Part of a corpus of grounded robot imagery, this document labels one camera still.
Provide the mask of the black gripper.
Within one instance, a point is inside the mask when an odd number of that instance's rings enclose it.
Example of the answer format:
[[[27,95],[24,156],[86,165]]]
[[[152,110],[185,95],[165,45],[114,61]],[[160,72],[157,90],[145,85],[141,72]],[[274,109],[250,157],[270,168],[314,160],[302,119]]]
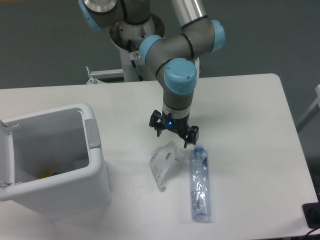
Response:
[[[196,125],[189,126],[189,114],[183,118],[173,118],[170,113],[162,114],[154,110],[150,116],[149,126],[156,131],[157,137],[160,137],[163,130],[169,130],[180,135],[184,141],[184,148],[187,145],[196,145],[199,139],[199,127]]]

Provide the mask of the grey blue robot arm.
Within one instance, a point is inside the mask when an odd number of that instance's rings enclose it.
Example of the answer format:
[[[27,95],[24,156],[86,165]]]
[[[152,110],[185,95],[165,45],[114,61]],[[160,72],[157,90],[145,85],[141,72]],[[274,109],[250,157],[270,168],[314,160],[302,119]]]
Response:
[[[162,20],[148,0],[80,0],[80,9],[93,30],[109,28],[117,46],[125,82],[158,81],[163,89],[162,111],[155,110],[149,126],[158,134],[168,130],[186,145],[196,144],[199,128],[189,126],[198,79],[198,57],[220,49],[226,34],[208,18],[200,0],[174,0],[181,33],[166,39]]]

